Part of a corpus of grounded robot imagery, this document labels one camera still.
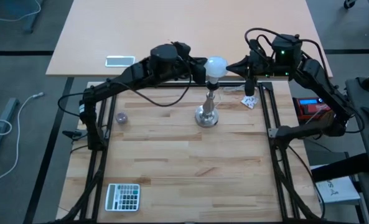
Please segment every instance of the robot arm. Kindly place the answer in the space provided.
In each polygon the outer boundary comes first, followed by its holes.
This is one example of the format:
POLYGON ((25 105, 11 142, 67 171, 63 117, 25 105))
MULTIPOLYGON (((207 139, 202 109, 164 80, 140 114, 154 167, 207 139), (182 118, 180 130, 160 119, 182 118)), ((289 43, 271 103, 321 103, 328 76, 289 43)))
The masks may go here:
MULTIPOLYGON (((252 30, 271 32, 262 28, 252 30)), ((328 136, 344 135, 347 122, 354 113, 350 102, 337 90, 336 86, 331 84, 321 64, 301 50, 305 40, 299 39, 299 35, 274 34, 277 37, 269 43, 273 49, 272 57, 266 56, 257 39, 247 40, 251 49, 250 54, 242 61, 227 66, 228 71, 246 80, 245 94, 253 95, 257 76, 288 77, 289 81, 295 80, 302 87, 312 90, 332 110, 324 114, 320 120, 302 126, 293 128, 281 126, 277 129, 270 129, 269 137, 273 138, 275 145, 286 149, 294 138, 321 133, 328 136)))
POLYGON ((96 123, 96 103, 126 90, 158 86, 172 79, 188 78, 205 84, 207 58, 190 57, 191 48, 180 42, 164 44, 151 50, 150 56, 128 67, 120 76, 107 79, 83 92, 79 102, 80 119, 88 131, 88 148, 102 151, 106 147, 103 132, 96 123))

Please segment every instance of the light bulb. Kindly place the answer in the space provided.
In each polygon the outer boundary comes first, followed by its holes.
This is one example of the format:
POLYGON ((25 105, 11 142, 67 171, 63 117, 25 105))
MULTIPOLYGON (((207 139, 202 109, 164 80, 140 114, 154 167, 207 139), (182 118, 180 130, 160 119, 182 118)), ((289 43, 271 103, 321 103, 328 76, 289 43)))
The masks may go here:
POLYGON ((216 84, 219 78, 224 77, 228 73, 226 70, 227 65, 227 61, 222 57, 210 57, 208 59, 204 67, 212 84, 216 84))

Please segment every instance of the wooden table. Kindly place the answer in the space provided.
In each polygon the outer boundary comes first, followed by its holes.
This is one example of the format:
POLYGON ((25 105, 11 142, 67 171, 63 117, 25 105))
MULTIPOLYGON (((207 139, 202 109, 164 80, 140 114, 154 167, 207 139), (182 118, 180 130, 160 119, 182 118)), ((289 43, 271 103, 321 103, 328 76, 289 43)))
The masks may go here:
MULTIPOLYGON (((77 0, 46 74, 120 75, 123 68, 105 67, 107 56, 133 55, 139 61, 170 41, 191 46, 193 57, 221 56, 231 64, 249 54, 244 33, 254 27, 300 34, 321 45, 305 0, 77 0)), ((269 55, 269 45, 261 44, 269 55)), ((302 49, 320 60, 312 44, 304 43, 302 49)))
MULTIPOLYGON (((297 126, 287 82, 273 82, 273 87, 282 125, 297 126)), ((281 221, 261 103, 250 110, 240 103, 243 92, 221 91, 222 98, 218 94, 215 98, 215 102, 221 101, 217 106, 219 122, 203 129, 196 125, 194 113, 205 101, 206 91, 193 87, 180 103, 168 108, 156 107, 130 91, 118 95, 115 113, 126 112, 129 122, 121 126, 113 122, 98 222, 281 221), (109 183, 140 184, 139 211, 106 212, 109 183)), ((158 102, 170 103, 183 88, 141 92, 158 102)), ((273 112, 269 110, 272 121, 273 112)), ((291 146, 308 163, 303 142, 293 140, 291 146)), ((72 153, 57 218, 64 216, 83 192, 90 154, 85 148, 72 153)), ((307 171, 291 151, 288 159, 296 191, 319 215, 318 199, 307 171)))

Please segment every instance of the calculator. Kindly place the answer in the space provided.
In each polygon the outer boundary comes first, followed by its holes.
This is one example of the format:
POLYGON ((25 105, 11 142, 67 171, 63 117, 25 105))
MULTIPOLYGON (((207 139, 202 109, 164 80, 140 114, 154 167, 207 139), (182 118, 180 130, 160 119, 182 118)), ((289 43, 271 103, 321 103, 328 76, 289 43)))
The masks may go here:
POLYGON ((139 184, 109 184, 105 210, 112 212, 135 212, 139 210, 139 184))

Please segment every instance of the white paper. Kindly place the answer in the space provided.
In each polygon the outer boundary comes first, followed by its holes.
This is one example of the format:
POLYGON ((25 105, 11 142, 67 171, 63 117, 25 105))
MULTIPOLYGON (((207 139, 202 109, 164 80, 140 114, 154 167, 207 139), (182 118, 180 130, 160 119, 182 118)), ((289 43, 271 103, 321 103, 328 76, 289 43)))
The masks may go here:
POLYGON ((258 101, 259 99, 255 96, 244 96, 244 98, 241 100, 241 103, 243 103, 248 108, 253 109, 258 101))
MULTIPOLYGON (((324 165, 311 166, 311 169, 315 169, 320 166, 324 165)), ((320 190, 321 196, 325 203, 360 199, 360 195, 354 188, 350 177, 340 177, 318 182, 317 188, 320 190)))

